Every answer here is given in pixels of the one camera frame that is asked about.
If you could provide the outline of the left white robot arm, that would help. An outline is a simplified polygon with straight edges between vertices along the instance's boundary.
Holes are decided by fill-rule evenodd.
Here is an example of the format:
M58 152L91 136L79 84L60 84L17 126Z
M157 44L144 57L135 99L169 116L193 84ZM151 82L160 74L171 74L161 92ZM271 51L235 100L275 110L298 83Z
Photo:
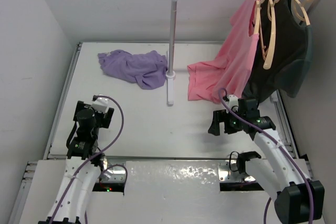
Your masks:
M85 223L89 196L103 168L104 154L97 152L99 130L109 127L114 113L108 102L97 96L92 104L77 102L61 185L46 220L39 223Z

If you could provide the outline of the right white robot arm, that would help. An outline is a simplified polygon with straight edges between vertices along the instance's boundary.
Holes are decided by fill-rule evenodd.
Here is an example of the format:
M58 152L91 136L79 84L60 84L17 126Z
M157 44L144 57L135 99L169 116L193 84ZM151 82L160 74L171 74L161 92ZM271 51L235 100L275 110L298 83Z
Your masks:
M224 109L213 112L208 133L220 135L224 124L226 134L245 132L266 157L256 151L239 153L236 172L252 176L274 203L281 223L313 223L322 217L325 189L297 165L279 137L268 116L261 116L254 99L221 96Z

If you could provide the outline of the purple t shirt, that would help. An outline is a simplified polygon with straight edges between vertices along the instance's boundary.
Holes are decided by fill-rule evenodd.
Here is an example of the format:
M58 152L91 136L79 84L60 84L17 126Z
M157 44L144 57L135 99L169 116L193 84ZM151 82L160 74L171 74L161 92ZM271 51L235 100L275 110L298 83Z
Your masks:
M157 89L165 84L167 59L155 50L131 54L118 49L99 53L98 61L105 75L136 83L143 90Z

